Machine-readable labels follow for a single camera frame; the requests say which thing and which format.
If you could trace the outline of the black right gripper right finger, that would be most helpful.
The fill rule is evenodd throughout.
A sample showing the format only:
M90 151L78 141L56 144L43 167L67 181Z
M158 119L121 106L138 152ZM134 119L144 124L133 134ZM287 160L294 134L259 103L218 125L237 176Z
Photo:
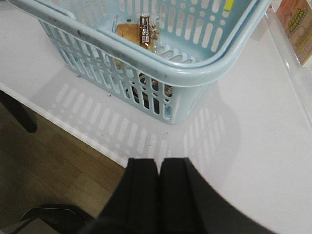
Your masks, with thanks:
M188 158L166 158L160 169L162 234L270 234L222 198Z

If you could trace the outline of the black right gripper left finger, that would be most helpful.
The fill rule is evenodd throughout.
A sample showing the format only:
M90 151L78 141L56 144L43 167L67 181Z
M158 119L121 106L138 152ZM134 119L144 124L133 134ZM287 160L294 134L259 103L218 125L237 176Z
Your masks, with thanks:
M158 212L158 171L152 159L128 161L125 173L91 234L155 234Z

